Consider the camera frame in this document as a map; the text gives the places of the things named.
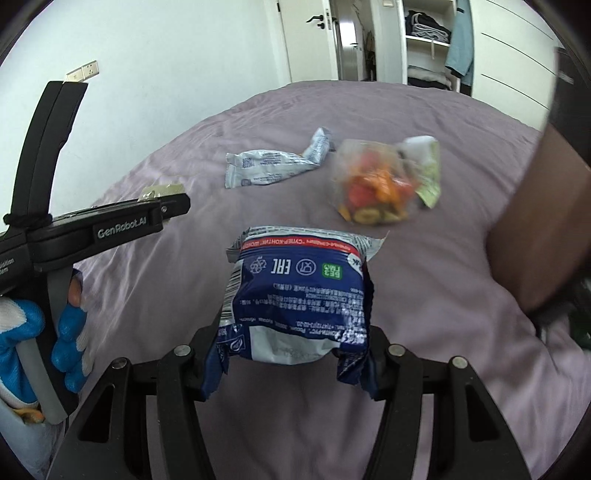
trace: wall outlet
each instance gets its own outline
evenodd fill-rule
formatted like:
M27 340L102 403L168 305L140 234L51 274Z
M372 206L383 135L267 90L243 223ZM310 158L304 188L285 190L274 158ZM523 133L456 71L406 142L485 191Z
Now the wall outlet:
M91 77L99 74L99 64L95 61L91 61L82 67L72 70L66 74L67 82L83 82Z

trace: white wrapper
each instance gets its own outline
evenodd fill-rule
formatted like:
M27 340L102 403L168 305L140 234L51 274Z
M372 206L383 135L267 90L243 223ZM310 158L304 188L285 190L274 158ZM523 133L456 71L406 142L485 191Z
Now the white wrapper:
M322 165L332 147L330 132L319 128L302 155L278 150L250 150L226 155L226 188L268 185Z

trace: recycling symbol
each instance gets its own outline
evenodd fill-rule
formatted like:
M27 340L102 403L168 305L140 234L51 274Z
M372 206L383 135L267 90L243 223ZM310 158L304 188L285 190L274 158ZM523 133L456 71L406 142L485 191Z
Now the recycling symbol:
M316 271L316 263L314 260L310 260L309 258L302 258L296 265L295 271L298 272L300 275L305 277L309 277Z
M267 261L263 257L258 257L251 263L250 271L252 274L261 273L267 266Z
M243 349L243 344L244 344L244 337L240 336L240 338L237 338L232 343L230 343L230 350L232 352L239 352L240 350Z

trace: black strap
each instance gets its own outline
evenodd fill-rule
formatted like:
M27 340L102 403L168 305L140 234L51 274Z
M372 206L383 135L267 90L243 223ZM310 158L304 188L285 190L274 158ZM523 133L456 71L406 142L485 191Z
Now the black strap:
M35 108L18 162L11 213L49 211L57 157L68 139L86 83L49 82Z
M53 217L49 213L41 213L38 215L17 215L15 213L7 213L4 215L4 223L16 228L25 230L36 230L49 225L53 221Z

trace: door handle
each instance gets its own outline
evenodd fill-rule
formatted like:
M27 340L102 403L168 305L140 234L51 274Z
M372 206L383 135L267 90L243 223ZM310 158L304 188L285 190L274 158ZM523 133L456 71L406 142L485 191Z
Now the door handle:
M312 20L320 20L322 22L324 21L324 15L316 15L315 17L310 18L306 23L310 23Z

